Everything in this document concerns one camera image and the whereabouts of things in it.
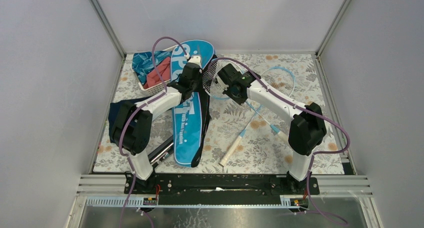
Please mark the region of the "blue racket cover bag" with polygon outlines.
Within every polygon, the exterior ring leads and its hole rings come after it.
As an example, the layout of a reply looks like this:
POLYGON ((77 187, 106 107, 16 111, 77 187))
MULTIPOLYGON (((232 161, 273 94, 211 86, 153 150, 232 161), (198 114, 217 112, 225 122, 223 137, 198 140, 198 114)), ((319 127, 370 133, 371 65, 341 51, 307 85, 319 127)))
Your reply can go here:
MULTIPOLYGON (((193 39, 181 44, 171 54, 171 81, 182 73, 187 63, 184 52, 190 56, 200 55, 202 69, 206 69, 210 61, 217 57, 213 45, 208 41, 193 39)), ((174 159, 180 166, 195 168, 199 165, 211 120, 210 103, 210 96, 201 85, 199 92, 192 93, 189 99, 172 108, 174 159)))

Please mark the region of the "black shuttlecock tube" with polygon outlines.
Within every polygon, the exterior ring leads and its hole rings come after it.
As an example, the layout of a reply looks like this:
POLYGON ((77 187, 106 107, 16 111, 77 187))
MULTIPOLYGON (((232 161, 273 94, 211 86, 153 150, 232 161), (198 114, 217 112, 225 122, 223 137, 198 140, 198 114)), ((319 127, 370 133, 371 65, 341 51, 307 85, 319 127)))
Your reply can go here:
POLYGON ((156 149, 148 154, 148 159, 151 165, 158 164, 163 161, 166 157, 173 153, 174 142, 173 139, 168 139, 156 149))

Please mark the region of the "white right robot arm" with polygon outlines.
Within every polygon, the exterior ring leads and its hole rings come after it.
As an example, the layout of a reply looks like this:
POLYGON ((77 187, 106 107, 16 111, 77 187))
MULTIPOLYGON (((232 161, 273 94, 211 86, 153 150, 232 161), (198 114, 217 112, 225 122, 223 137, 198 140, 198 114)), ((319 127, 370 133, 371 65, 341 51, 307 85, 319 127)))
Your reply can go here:
POLYGON ((281 118, 288 126, 285 140, 293 150, 287 189, 293 194, 306 187, 312 153, 321 144, 327 129, 321 119, 322 109, 291 98, 295 90, 295 75, 283 67, 268 68, 262 73, 242 72, 228 63, 218 68, 212 78, 212 88, 239 105, 248 100, 260 104, 281 118))

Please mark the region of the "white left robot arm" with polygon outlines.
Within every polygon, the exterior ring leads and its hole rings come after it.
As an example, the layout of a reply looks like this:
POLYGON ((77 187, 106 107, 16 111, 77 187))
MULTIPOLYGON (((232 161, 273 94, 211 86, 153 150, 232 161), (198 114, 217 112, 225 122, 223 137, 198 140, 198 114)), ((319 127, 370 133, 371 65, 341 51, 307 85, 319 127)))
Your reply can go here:
POLYGON ((137 178, 136 187, 144 194, 152 192, 154 168, 146 151, 150 140, 152 122, 162 113, 181 105, 197 90, 202 81, 202 64, 193 56, 183 67, 176 80, 166 85, 166 90, 138 103, 126 101, 120 105, 110 130, 110 140, 126 157, 130 170, 137 178))

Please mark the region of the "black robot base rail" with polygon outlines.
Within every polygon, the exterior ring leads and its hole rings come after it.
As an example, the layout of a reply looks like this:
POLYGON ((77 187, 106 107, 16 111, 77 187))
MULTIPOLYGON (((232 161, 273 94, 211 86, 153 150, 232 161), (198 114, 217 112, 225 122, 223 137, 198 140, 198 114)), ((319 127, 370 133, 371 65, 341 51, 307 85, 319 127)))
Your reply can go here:
POLYGON ((315 177, 287 174, 153 173, 147 180, 125 173, 125 194, 152 195, 159 205, 279 205, 281 196, 319 195, 315 177))

